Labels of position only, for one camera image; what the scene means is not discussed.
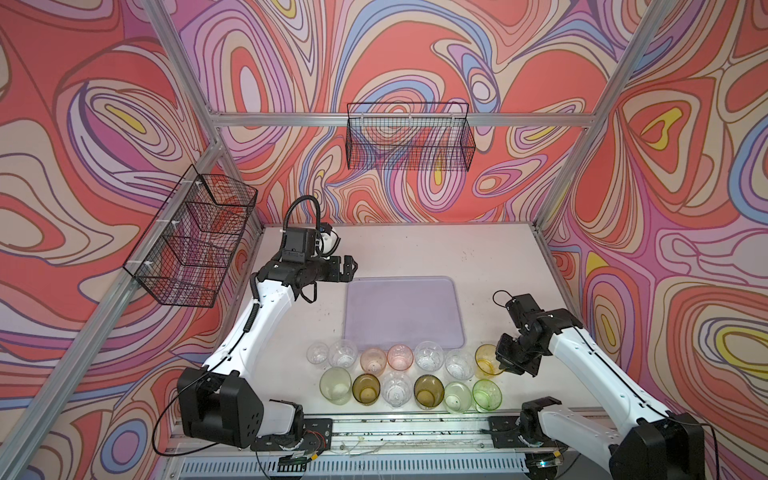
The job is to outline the yellow plastic cup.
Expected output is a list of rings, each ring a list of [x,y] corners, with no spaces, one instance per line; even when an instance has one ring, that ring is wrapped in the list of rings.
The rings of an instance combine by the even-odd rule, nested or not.
[[[474,354],[476,364],[476,376],[478,378],[493,378],[504,372],[504,368],[496,358],[496,346],[493,344],[482,344]]]

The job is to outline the bright green cup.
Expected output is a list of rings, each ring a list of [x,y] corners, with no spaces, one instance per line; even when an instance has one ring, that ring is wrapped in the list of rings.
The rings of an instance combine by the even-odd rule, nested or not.
[[[489,379],[477,380],[472,387],[472,398],[480,412],[497,410],[503,401],[500,387]]]

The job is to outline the clear faceted cup back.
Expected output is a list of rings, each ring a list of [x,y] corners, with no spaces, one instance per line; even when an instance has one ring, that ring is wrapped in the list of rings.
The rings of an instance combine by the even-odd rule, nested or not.
[[[444,350],[434,341],[423,341],[413,350],[416,365],[425,372],[437,372],[444,364]]]

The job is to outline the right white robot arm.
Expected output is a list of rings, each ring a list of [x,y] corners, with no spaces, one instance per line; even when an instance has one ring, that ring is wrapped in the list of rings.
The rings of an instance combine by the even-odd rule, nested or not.
[[[541,360],[553,356],[592,393],[615,428],[566,408],[554,397],[523,404],[516,433],[534,447],[558,441],[574,448],[614,479],[703,479],[704,426],[688,413],[676,414],[643,390],[603,352],[567,309],[545,311],[530,295],[504,306],[518,334],[503,334],[495,357],[503,370],[535,376]]]

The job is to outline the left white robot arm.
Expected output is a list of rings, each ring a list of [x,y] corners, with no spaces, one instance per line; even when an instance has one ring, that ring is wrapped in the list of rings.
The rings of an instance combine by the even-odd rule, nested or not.
[[[186,436],[237,448],[277,437],[297,443],[304,436],[303,407],[262,399],[256,364],[274,330],[304,287],[349,283],[358,264],[350,255],[290,262],[275,257],[250,277],[251,299],[224,342],[199,368],[178,379],[181,425]]]

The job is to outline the pale green cup front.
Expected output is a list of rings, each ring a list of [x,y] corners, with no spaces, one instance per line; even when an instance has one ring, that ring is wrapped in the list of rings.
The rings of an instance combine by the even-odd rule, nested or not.
[[[472,391],[467,384],[453,381],[445,386],[443,404],[448,412],[463,414],[470,410],[473,403]]]

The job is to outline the small clear cup far left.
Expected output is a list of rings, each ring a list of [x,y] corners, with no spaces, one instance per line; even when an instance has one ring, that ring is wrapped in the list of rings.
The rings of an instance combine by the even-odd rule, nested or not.
[[[329,346],[326,343],[314,342],[306,350],[306,360],[312,365],[323,365],[328,359],[329,351]]]

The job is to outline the amber cup right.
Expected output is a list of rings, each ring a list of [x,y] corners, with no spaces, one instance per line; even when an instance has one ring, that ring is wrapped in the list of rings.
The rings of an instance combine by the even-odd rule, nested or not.
[[[432,374],[419,376],[413,386],[413,396],[422,409],[437,408],[444,399],[444,393],[442,381]]]

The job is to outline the amber cup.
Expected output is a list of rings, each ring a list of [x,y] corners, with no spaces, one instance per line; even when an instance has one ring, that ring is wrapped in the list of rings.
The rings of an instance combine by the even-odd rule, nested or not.
[[[381,384],[377,376],[370,373],[360,374],[352,383],[354,399],[361,405],[374,404],[380,396]]]
[[[413,396],[422,409],[437,408],[444,399],[444,393],[442,381],[432,374],[419,376],[413,386]]]

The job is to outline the peach cup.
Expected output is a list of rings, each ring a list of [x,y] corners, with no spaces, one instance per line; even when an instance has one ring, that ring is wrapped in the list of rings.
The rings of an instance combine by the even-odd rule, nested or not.
[[[360,356],[360,366],[365,373],[380,376],[387,365],[387,353],[380,348],[368,348]]]

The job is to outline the pale green large cup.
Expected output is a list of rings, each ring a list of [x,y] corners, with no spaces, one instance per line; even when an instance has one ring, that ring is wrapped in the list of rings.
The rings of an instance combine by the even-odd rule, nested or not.
[[[341,367],[326,370],[319,381],[321,395],[330,403],[344,405],[352,398],[350,373]]]

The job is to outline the pink cup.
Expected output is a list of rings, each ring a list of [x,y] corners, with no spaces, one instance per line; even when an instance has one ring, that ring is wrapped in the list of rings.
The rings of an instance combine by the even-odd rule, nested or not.
[[[414,353],[405,344],[395,344],[387,351],[388,365],[395,371],[407,371],[414,362]]]

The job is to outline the amber cup left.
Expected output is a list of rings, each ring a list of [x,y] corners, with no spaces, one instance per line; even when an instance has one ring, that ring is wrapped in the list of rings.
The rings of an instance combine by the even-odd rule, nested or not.
[[[354,399],[361,405],[374,404],[380,396],[381,384],[377,376],[370,373],[360,374],[352,383]]]

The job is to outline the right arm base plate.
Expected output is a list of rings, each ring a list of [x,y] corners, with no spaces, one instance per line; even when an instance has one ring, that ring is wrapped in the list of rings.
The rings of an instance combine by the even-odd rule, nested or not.
[[[496,449],[538,449],[567,451],[569,447],[552,439],[523,440],[517,415],[492,415],[488,417],[487,433]]]

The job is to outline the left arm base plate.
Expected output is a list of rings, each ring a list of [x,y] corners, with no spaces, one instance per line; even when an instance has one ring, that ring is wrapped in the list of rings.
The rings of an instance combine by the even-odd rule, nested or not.
[[[287,434],[258,438],[251,446],[254,452],[322,453],[331,447],[333,420],[329,417],[305,418]]]

